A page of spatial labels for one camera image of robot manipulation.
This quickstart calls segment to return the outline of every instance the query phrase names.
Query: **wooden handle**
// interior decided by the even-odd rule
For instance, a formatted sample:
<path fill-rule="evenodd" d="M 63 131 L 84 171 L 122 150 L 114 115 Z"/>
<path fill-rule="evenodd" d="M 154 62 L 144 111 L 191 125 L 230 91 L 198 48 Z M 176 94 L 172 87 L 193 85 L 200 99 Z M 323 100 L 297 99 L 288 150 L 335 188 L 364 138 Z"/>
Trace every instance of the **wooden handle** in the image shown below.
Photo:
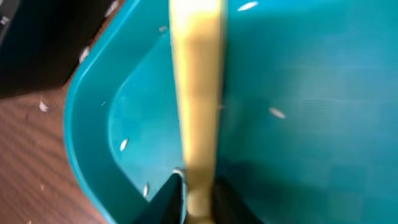
<path fill-rule="evenodd" d="M 189 223 L 213 223 L 223 69 L 223 1 L 170 0 L 170 31 Z"/>

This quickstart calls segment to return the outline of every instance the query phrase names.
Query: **plastic container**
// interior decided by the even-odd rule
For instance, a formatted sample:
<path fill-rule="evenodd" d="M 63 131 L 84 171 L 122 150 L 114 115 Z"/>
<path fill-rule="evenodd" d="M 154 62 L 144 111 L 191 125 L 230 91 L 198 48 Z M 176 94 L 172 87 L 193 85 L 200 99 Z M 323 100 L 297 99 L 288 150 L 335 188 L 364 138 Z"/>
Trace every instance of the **plastic container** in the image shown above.
<path fill-rule="evenodd" d="M 397 223 L 398 2 L 247 3 L 228 4 L 217 174 L 265 223 Z M 183 165 L 167 1 L 125 3 L 72 81 L 65 141 L 110 223 Z"/>

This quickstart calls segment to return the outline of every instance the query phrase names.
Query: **brown wooden surface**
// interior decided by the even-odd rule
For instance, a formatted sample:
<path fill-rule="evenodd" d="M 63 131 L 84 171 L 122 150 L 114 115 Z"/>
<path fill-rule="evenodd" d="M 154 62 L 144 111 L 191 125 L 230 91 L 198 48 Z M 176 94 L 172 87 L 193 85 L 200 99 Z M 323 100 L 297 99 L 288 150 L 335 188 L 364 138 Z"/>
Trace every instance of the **brown wooden surface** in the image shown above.
<path fill-rule="evenodd" d="M 2 224 L 105 223 L 81 192 L 67 161 L 63 144 L 67 89 L 68 84 L 0 101 Z M 40 101 L 48 106 L 47 112 L 40 110 Z"/>

